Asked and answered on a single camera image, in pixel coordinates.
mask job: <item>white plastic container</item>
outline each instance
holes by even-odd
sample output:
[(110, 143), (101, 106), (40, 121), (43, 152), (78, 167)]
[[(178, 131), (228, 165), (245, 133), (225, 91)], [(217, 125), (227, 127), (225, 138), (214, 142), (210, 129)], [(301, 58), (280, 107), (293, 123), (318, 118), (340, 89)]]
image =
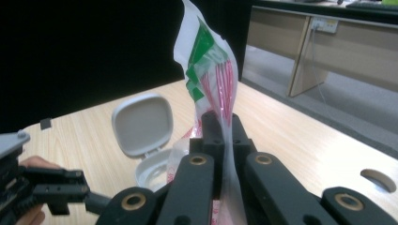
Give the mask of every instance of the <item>white plastic container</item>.
[(142, 159), (135, 170), (137, 185), (152, 191), (163, 187), (171, 150), (161, 148), (173, 132), (168, 101), (154, 93), (128, 99), (114, 109), (112, 127), (123, 153)]

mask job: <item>dark background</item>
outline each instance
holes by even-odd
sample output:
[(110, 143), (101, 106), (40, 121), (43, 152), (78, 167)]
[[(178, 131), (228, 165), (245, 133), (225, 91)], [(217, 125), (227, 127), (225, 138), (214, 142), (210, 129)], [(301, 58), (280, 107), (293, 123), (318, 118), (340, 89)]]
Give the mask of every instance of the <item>dark background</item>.
[[(241, 71), (250, 4), (193, 3)], [(0, 133), (183, 79), (173, 59), (182, 17), (180, 0), (0, 3)]]

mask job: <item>human hand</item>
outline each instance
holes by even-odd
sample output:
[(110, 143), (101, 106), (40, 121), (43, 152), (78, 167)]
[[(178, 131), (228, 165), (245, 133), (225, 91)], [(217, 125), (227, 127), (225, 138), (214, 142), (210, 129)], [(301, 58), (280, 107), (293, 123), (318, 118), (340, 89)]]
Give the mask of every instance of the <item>human hand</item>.
[[(26, 168), (28, 167), (39, 167), (39, 168), (48, 168), (48, 169), (59, 169), (60, 166), (49, 162), (47, 160), (45, 160), (42, 157), (29, 157), (26, 160), (20, 162), (21, 166), (24, 166)], [(44, 219), (45, 219), (45, 215), (44, 212), (41, 211), (41, 208), (43, 207), (43, 205), (37, 205), (34, 208), (32, 208), (31, 210), (29, 210), (29, 212), (27, 212), (25, 215), (23, 215), (23, 217), (21, 217), (18, 222), (16, 223), (16, 225), (39, 225), (41, 224)]]

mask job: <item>finger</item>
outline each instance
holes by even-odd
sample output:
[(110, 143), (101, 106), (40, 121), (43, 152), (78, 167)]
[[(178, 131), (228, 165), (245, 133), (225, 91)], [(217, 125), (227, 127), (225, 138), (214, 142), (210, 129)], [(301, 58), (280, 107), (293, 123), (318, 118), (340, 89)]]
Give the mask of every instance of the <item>finger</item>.
[(16, 225), (25, 225), (25, 224), (31, 224), (32, 221), (35, 219), (35, 217), (41, 212), (41, 207), (43, 205), (37, 205), (33, 207), (32, 209), (29, 210), (23, 217), (21, 217)]
[(34, 156), (30, 157), (20, 163), (24, 167), (41, 167), (41, 168), (48, 168), (48, 169), (59, 169), (61, 168), (55, 163), (49, 162), (42, 157)]

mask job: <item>desk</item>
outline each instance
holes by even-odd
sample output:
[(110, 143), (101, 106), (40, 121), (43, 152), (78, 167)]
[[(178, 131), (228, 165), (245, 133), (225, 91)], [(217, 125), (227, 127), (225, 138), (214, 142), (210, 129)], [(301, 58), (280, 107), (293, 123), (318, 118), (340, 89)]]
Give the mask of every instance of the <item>desk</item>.
[[(183, 81), (147, 92), (166, 97), (172, 107), (172, 143), (193, 125), (193, 102)], [(67, 169), (82, 169), (91, 189), (109, 197), (135, 186), (138, 160), (127, 158), (117, 145), (112, 125), (113, 109), (124, 97), (52, 120), (52, 127), (27, 127), (31, 141), (20, 159), (39, 155)], [(368, 196), (398, 219), (398, 192), (388, 193), (360, 176), (374, 169), (398, 184), (398, 161), (332, 129), (281, 102), (239, 83), (234, 113), (259, 151), (275, 155), (310, 192), (320, 196), (325, 188), (342, 186)], [(51, 217), (44, 224), (94, 224), (97, 217), (84, 205), (70, 206), (69, 217)]]
[[(288, 96), (323, 82), (329, 71), (398, 91), (398, 13), (348, 9), (336, 3), (254, 5), (248, 44), (295, 60)], [(314, 33), (314, 18), (338, 21), (336, 33)]]

